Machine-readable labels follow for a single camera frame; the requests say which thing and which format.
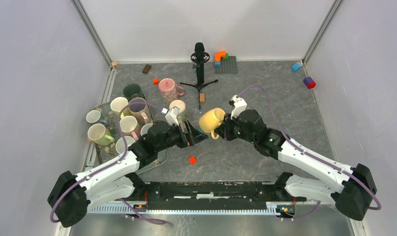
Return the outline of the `small grey-blue mug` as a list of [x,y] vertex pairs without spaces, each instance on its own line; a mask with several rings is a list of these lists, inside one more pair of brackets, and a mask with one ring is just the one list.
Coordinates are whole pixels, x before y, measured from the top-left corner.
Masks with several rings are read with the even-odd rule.
[[104,126],[108,126],[109,123],[105,120],[105,118],[101,115],[99,110],[92,110],[87,113],[85,117],[86,121],[90,124],[100,123]]

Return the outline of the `yellow-green octagonal mug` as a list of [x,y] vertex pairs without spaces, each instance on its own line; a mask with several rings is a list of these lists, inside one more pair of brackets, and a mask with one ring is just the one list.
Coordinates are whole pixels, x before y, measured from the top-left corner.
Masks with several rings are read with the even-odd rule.
[[123,118],[131,115],[128,108],[124,109],[127,105],[128,100],[125,97],[117,97],[110,103],[110,108],[118,115],[119,118]]

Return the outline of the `tall seashell cream mug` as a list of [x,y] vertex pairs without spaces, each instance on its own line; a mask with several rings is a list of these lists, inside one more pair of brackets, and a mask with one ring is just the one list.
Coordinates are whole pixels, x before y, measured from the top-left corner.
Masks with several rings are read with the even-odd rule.
[[184,121],[186,119],[186,104],[182,100],[174,100],[170,103],[169,108],[177,107],[179,109],[179,113],[177,115],[177,119],[179,121]]

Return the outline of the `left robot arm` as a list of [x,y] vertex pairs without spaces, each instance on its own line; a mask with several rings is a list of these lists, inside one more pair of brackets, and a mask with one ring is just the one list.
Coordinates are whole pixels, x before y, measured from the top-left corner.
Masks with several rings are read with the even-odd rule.
[[144,196],[144,183],[136,175],[138,169],[154,162],[158,153],[170,147],[194,146],[208,136],[184,121],[186,132],[178,125],[155,122],[124,153],[94,169],[78,174],[66,171],[59,175],[47,202],[52,208],[50,221],[64,227],[77,224],[87,212],[113,200]]

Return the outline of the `light green mug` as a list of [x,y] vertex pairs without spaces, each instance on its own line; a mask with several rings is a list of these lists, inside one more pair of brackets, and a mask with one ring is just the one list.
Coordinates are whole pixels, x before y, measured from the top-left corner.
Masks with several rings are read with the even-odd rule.
[[100,146],[107,146],[115,142],[110,131],[101,123],[92,125],[87,131],[87,137]]

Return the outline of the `blue white mug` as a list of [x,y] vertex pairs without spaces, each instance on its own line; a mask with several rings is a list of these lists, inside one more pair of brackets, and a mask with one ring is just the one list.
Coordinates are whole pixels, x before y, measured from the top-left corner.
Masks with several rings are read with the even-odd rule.
[[[124,139],[126,140],[127,147],[129,147],[130,145],[136,142],[136,140],[131,136],[125,136]],[[122,154],[124,153],[125,150],[127,150],[123,138],[118,139],[118,141],[115,144],[115,150],[118,154]]]

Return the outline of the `dark green mug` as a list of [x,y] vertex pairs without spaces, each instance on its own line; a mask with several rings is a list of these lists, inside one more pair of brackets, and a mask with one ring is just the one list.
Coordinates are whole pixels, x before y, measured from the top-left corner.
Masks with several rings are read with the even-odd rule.
[[145,95],[138,84],[128,84],[125,86],[125,88],[122,91],[123,96],[129,101],[131,101],[134,98],[143,98],[145,99]]

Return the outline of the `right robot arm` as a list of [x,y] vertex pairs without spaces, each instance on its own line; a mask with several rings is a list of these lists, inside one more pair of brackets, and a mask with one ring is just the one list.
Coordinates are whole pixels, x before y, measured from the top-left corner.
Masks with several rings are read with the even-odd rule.
[[380,209],[371,206],[376,200],[377,188],[367,166],[359,163],[352,167],[306,149],[287,134],[267,127],[256,110],[245,110],[235,118],[226,114],[211,134],[227,141],[247,141],[260,154],[296,166],[315,177],[281,174],[283,182],[274,187],[274,195],[281,201],[293,196],[332,203],[340,213],[357,221],[362,221],[369,209]]

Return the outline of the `iridescent pink mug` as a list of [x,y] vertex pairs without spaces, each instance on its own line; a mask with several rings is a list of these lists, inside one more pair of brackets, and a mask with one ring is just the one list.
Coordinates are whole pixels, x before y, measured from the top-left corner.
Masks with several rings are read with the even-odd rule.
[[151,112],[144,98],[136,97],[131,99],[128,109],[140,125],[152,123]]

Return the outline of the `pink octagonal mug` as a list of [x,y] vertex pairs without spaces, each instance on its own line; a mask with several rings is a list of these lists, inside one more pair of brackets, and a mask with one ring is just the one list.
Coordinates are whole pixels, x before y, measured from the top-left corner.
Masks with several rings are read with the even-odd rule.
[[139,139],[141,126],[134,116],[123,117],[120,120],[119,125],[121,131],[124,133],[125,136],[131,136],[135,140]]

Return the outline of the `salmon flower mug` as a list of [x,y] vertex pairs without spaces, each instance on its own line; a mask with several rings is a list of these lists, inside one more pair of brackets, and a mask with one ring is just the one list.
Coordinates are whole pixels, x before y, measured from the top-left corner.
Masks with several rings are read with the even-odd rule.
[[153,126],[153,123],[147,123],[147,124],[145,124],[145,125],[141,128],[140,135],[141,135],[141,136],[146,135],[146,134],[148,133],[148,130],[149,130],[152,126]]

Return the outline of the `yellow mug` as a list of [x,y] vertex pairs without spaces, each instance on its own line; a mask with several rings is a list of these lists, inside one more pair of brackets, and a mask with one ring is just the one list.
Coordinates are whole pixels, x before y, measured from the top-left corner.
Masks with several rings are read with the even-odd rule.
[[215,133],[215,130],[223,123],[225,114],[225,111],[221,108],[209,110],[199,119],[201,130],[205,133],[210,133],[214,140],[218,139],[219,135]]

